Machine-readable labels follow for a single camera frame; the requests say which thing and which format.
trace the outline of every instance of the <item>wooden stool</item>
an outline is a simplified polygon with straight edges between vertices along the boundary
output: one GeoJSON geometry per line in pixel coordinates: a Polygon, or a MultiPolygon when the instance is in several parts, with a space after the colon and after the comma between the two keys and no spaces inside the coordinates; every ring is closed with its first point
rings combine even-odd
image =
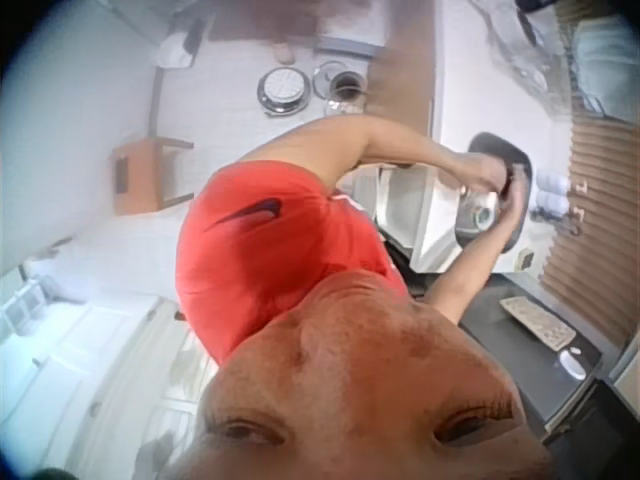
{"type": "Polygon", "coordinates": [[[158,212],[192,200],[190,193],[165,200],[162,193],[162,147],[191,149],[193,143],[172,138],[144,138],[113,151],[117,215],[158,212]]]}

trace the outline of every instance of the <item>red t-shirt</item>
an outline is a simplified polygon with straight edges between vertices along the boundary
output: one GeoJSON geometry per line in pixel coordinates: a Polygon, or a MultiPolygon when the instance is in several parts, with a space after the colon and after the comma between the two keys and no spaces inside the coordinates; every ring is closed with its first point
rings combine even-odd
{"type": "Polygon", "coordinates": [[[277,161],[220,170],[195,200],[178,244],[187,320],[224,362],[247,337],[331,274],[368,270],[407,289],[365,213],[311,172],[277,161]]]}

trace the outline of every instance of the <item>white wall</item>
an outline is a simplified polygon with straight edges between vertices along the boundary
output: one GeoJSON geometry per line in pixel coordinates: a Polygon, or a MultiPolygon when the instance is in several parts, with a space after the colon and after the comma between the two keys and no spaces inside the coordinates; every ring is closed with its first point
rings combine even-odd
{"type": "Polygon", "coordinates": [[[2,272],[112,214],[108,157],[146,134],[155,48],[90,0],[61,4],[2,85],[2,272]]]}

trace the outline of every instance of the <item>hand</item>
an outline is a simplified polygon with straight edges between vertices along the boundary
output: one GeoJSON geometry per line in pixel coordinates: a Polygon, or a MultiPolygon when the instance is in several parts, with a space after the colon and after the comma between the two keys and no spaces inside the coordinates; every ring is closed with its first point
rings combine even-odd
{"type": "Polygon", "coordinates": [[[523,210],[527,204],[527,190],[527,176],[524,173],[524,168],[516,165],[506,201],[502,204],[502,209],[500,210],[500,223],[509,223],[515,230],[520,223],[523,210]]]}
{"type": "Polygon", "coordinates": [[[498,158],[478,153],[460,154],[455,177],[476,192],[502,192],[507,183],[507,167],[498,158]]]}

